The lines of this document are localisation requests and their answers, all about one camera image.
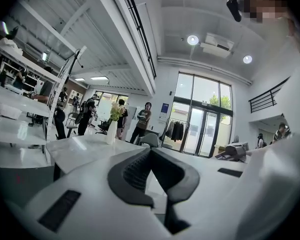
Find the bouquet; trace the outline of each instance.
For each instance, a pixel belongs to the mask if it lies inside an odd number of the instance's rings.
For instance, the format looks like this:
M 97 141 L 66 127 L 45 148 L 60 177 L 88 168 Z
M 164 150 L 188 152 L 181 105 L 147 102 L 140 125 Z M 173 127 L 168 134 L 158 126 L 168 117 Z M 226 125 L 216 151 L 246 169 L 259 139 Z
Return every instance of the bouquet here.
M 118 103 L 113 102 L 112 108 L 110 111 L 110 119 L 112 121 L 118 121 L 119 117 L 122 116 L 122 114 L 125 112 L 125 107 L 120 106 Z

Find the railing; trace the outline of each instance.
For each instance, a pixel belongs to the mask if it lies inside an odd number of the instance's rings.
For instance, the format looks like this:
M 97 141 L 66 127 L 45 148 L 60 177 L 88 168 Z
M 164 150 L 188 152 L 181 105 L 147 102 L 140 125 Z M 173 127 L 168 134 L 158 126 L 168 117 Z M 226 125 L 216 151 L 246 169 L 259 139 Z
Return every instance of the railing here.
M 267 90 L 266 92 L 260 94 L 259 96 L 250 99 L 249 102 L 250 102 L 251 113 L 276 105 L 277 103 L 274 97 L 276 96 L 277 92 L 281 90 L 282 85 L 286 81 L 288 81 L 288 79 L 289 78 L 282 81 L 281 83 L 271 88 L 270 90 Z
M 154 65 L 154 62 L 152 60 L 149 44 L 148 44 L 148 41 L 147 41 L 147 37 L 146 37 L 146 34 L 145 34 L 144 27 L 143 27 L 141 19 L 140 19 L 140 15 L 138 13 L 137 6 L 136 6 L 134 0 L 125 0 L 125 3 L 128 6 L 128 9 L 129 9 L 130 14 L 133 18 L 134 24 L 136 26 L 136 30 L 138 31 L 138 33 L 140 35 L 140 38 L 142 40 L 143 48 L 145 50 L 147 60 L 150 64 L 152 76 L 155 79 L 157 77 L 156 70 L 155 70 L 155 65 Z

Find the vase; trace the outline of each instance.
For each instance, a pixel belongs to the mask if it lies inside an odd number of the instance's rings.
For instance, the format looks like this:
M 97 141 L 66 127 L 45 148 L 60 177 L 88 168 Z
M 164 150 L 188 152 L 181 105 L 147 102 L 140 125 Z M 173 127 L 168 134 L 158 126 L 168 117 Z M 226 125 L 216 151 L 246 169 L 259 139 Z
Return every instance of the vase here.
M 108 145 L 112 145 L 115 142 L 116 134 L 117 134 L 117 127 L 118 127 L 118 122 L 112 121 L 109 126 L 107 135 L 106 135 L 106 143 Z

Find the air conditioner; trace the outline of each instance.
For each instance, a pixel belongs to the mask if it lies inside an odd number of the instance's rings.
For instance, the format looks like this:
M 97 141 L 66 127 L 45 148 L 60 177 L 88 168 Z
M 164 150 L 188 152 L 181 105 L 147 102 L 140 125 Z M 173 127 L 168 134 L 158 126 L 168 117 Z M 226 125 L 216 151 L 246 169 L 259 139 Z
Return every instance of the air conditioner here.
M 205 42 L 202 42 L 200 46 L 203 48 L 204 53 L 212 54 L 225 59 L 230 55 L 231 49 L 234 46 L 234 42 L 227 40 L 222 36 L 207 33 Z

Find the black pants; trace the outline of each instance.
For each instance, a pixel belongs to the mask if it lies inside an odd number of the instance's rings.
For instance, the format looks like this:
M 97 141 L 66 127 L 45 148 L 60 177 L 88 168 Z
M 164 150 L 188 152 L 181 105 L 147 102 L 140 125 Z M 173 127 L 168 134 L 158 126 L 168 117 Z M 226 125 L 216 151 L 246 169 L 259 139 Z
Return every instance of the black pants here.
M 80 120 L 79 127 L 78 127 L 78 135 L 82 136 L 85 135 L 85 131 L 88 127 L 89 123 L 89 116 L 83 116 Z
M 135 127 L 133 133 L 132 133 L 132 137 L 130 139 L 130 143 L 134 143 L 136 137 L 139 135 L 139 137 L 143 137 L 145 136 L 146 130 L 145 129 L 141 129 L 138 126 Z

